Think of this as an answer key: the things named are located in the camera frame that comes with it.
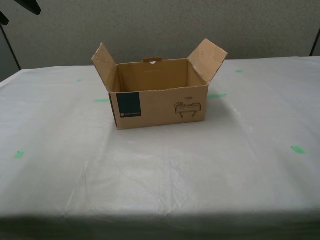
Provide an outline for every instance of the gray wall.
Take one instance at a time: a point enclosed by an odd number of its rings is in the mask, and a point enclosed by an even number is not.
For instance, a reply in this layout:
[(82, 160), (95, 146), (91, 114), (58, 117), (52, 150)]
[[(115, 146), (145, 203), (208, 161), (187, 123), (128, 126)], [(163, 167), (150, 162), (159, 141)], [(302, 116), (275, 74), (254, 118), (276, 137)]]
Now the gray wall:
[(18, 71), (18, 65), (0, 29), (0, 83)]
[(22, 68), (90, 65), (104, 42), (118, 63), (185, 58), (208, 38), (229, 58), (308, 56), (320, 0), (0, 0)]

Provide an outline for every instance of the table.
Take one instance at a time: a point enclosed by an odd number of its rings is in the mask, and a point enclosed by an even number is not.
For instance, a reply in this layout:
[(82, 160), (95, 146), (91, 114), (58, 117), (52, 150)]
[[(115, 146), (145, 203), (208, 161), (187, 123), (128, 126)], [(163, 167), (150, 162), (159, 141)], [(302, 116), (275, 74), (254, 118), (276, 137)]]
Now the table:
[(1, 239), (319, 239), (320, 57), (226, 60), (208, 94), (117, 130), (94, 66), (0, 83)]

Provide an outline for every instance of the green tape mark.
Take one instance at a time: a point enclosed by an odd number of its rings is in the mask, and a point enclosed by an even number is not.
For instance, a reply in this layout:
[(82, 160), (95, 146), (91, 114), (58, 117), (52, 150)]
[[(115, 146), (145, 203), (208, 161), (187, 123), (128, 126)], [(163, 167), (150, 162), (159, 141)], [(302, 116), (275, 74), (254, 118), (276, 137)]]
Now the green tape mark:
[(297, 154), (305, 154), (305, 150), (303, 150), (300, 146), (291, 146), (291, 148), (297, 153)]
[(21, 159), (25, 155), (24, 151), (18, 151), (14, 156), (15, 159)]
[(227, 94), (213, 94), (213, 95), (208, 95), (208, 99), (219, 99), (226, 97)]
[(110, 103), (110, 99), (97, 99), (95, 100), (96, 103)]

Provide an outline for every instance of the black object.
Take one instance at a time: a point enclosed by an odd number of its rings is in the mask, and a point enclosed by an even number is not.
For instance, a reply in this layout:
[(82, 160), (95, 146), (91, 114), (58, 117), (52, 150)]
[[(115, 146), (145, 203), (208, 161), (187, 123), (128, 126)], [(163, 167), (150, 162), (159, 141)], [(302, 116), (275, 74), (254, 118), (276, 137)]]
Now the black object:
[(120, 118), (141, 117), (141, 105), (139, 92), (118, 93)]
[[(38, 5), (37, 0), (14, 0), (14, 1), (35, 15), (39, 15), (41, 13), (41, 8)], [(9, 23), (8, 18), (6, 18), (6, 16), (0, 11), (0, 24), (8, 25), (8, 23)]]

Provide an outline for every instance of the cardboard box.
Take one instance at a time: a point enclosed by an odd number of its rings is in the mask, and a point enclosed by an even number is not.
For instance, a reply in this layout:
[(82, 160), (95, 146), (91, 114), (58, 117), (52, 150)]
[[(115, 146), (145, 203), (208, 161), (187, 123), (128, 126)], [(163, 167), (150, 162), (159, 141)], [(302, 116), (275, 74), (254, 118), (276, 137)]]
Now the cardboard box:
[(116, 64), (101, 43), (92, 58), (118, 129), (204, 121), (208, 88), (227, 52), (205, 39), (188, 58)]

